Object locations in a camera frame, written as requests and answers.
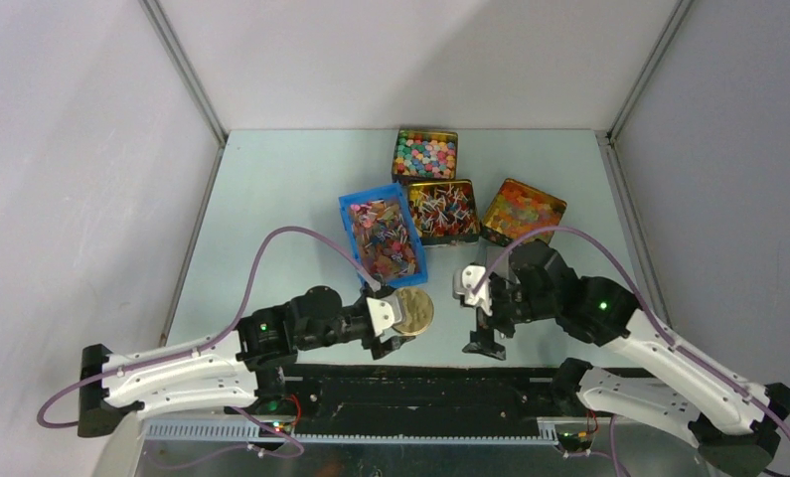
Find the round gold jar lid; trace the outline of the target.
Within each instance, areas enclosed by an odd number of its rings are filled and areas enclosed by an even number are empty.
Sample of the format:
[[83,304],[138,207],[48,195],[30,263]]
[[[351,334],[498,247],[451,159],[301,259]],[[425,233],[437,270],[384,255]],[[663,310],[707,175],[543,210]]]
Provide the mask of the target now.
[[430,296],[418,287],[404,287],[395,291],[402,320],[393,325],[398,333],[417,336],[425,332],[434,317],[434,305]]

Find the blue plastic candy bin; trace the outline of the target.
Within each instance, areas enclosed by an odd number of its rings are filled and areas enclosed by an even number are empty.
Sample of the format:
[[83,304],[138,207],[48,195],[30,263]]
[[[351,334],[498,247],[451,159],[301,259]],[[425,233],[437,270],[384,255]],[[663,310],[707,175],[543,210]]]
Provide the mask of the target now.
[[395,288],[428,281],[425,251],[401,185],[344,195],[338,202],[353,256],[370,277]]

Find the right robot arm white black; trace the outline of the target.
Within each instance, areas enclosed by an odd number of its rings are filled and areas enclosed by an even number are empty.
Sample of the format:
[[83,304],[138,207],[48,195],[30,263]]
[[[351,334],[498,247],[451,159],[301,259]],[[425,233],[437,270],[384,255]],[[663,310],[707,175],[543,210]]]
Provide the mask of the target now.
[[452,290],[475,310],[477,328],[466,351],[497,360],[496,334],[552,320],[571,338],[619,355],[657,379],[655,385],[619,377],[568,358],[550,384],[554,408],[565,415],[605,412],[671,434],[730,476],[767,472],[790,414],[790,388],[761,385],[734,373],[682,339],[618,282],[580,276],[546,243],[515,247],[509,272],[478,264],[454,273]]

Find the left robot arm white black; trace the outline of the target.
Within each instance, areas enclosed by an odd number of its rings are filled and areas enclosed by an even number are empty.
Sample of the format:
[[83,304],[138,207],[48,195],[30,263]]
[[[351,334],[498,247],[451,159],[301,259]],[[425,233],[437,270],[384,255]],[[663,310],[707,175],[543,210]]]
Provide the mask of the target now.
[[129,414],[235,407],[266,415],[292,402],[283,371],[302,351],[358,342],[381,359],[423,333],[434,306],[417,287],[365,287],[356,302],[316,286],[288,302],[241,318],[218,342],[210,337],[165,350],[117,355],[101,344],[83,349],[81,377],[101,375],[79,390],[78,435],[111,434]]

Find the tin of stick candies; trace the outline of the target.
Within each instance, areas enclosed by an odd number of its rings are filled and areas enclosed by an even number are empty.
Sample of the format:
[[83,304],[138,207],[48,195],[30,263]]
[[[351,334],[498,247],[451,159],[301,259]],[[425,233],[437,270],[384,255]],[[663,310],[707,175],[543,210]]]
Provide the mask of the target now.
[[406,199],[420,242],[425,247],[475,243],[481,222],[470,180],[413,183]]

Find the tin of gummy candies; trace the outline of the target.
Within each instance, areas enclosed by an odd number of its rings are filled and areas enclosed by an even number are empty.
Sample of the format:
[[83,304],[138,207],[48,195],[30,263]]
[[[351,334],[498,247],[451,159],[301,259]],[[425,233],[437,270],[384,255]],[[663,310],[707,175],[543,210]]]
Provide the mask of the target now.
[[531,230],[558,226],[566,208],[566,201],[507,178],[482,217],[481,237],[507,246]]

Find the tin of pastel candies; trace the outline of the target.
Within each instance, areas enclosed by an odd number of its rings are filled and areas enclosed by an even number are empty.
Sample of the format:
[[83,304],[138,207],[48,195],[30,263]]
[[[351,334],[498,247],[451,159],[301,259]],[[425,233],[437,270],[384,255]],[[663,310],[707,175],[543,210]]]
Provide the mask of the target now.
[[401,184],[455,180],[458,156],[459,135],[454,131],[401,129],[395,138],[391,176]]

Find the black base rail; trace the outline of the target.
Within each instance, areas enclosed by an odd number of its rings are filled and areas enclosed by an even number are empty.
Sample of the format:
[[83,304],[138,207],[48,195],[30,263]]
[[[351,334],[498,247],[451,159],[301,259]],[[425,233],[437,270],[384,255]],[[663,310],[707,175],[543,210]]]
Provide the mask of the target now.
[[265,375],[245,407],[316,430],[537,430],[542,418],[586,419],[552,391],[549,368],[427,368],[296,364]]

